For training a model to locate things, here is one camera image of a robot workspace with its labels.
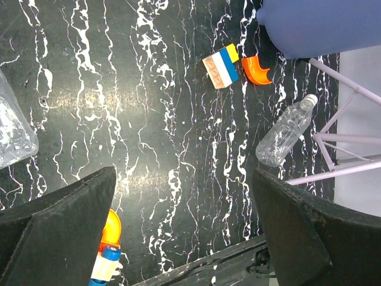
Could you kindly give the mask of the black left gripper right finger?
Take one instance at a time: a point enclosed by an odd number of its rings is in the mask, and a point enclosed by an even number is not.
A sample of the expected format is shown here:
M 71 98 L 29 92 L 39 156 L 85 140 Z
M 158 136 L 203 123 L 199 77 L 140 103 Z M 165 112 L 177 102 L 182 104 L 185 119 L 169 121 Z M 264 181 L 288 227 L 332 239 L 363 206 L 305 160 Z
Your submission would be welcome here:
M 252 191 L 279 285 L 380 285 L 380 218 L 256 169 Z

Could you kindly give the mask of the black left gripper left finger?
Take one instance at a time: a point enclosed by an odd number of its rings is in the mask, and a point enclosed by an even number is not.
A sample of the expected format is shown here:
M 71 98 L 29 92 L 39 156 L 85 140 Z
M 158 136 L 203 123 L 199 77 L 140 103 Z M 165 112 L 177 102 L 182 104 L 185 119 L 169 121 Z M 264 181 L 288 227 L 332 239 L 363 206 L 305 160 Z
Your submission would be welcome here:
M 103 167 L 1 211 L 1 285 L 88 285 L 115 184 Z

